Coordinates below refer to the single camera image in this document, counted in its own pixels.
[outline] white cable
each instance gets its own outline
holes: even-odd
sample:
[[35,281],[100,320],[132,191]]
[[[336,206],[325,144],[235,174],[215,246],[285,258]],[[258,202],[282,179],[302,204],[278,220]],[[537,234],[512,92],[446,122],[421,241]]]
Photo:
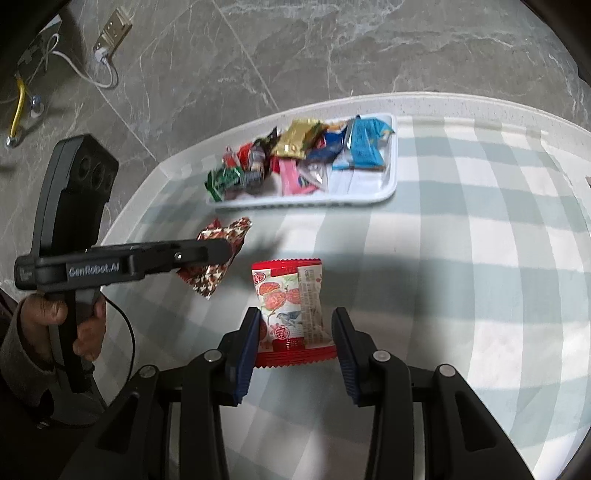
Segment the white cable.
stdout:
[[87,77],[80,70],[78,70],[76,65],[74,65],[74,63],[70,60],[70,57],[68,57],[68,55],[66,55],[65,53],[62,53],[57,50],[53,50],[51,53],[67,61],[70,67],[72,67],[72,70],[74,70],[82,80],[86,80],[88,83],[91,83],[92,85],[97,86],[98,88],[111,88],[113,86],[113,79],[115,78],[115,76],[113,75],[113,68],[111,67],[111,64],[108,61],[103,62],[103,64],[106,65],[106,67],[109,69],[111,80],[109,81],[109,83],[99,83],[94,81],[90,77]]
[[[41,60],[39,60],[37,67],[35,68],[35,70],[33,70],[33,73],[31,73],[31,75],[29,75],[29,77],[26,79],[25,85],[29,86],[31,84],[31,82],[36,77],[37,73],[39,72],[39,68],[41,68],[41,65],[43,65],[44,62],[45,62],[45,70],[47,70],[50,54],[53,54],[53,55],[63,58],[65,61],[68,62],[68,65],[70,65],[72,70],[74,70],[74,72],[76,72],[76,74],[82,80],[85,80],[98,88],[108,89],[108,88],[113,88],[115,85],[117,85],[117,83],[119,81],[119,75],[117,74],[117,71],[115,70],[113,65],[111,65],[111,63],[107,59],[106,50],[103,53],[103,56],[101,58],[97,57],[97,60],[99,60],[103,65],[105,65],[107,67],[111,78],[110,78],[109,83],[100,83],[100,82],[97,82],[97,81],[91,79],[88,75],[82,73],[76,67],[76,65],[74,65],[74,62],[72,62],[72,60],[70,59],[70,57],[68,57],[68,55],[66,55],[63,52],[60,52],[59,50],[56,50],[57,44],[59,42],[60,42],[60,34],[59,33],[54,33],[51,37],[49,37],[49,40],[47,41],[47,45],[45,48],[45,52],[43,53],[43,56],[41,56]],[[5,103],[12,103],[14,100],[17,100],[17,99],[18,99],[18,96],[14,96],[11,99],[0,100],[0,105],[5,104]]]

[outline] nutrition label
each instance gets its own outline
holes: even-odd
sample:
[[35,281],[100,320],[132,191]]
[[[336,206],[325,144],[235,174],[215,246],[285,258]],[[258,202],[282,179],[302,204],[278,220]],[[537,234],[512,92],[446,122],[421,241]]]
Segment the nutrition label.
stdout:
[[298,267],[298,280],[304,343],[309,345],[321,342],[323,340],[322,309],[320,307],[322,265]]

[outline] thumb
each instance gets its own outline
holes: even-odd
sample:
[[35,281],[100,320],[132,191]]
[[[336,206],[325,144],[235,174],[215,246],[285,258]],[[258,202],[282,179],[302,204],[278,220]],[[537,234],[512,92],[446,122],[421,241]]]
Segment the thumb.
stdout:
[[39,294],[30,295],[22,304],[21,316],[38,325],[61,325],[68,307],[61,300],[47,300]]

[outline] bird illustration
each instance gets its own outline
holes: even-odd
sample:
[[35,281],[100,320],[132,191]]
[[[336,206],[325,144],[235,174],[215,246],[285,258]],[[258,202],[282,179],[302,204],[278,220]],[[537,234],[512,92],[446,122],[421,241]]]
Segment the bird illustration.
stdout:
[[287,325],[289,327],[295,327],[296,324],[301,325],[301,319],[297,320],[297,318],[301,315],[301,310],[294,310],[293,312],[279,312],[277,314],[277,318],[280,319],[283,325]]

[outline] green candy wrapper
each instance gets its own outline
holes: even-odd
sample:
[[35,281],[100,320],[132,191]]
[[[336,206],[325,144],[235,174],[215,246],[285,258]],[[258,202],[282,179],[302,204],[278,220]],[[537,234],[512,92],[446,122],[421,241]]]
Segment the green candy wrapper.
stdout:
[[219,168],[207,174],[205,188],[212,195],[213,200],[222,202],[228,190],[240,185],[244,171],[240,167]]

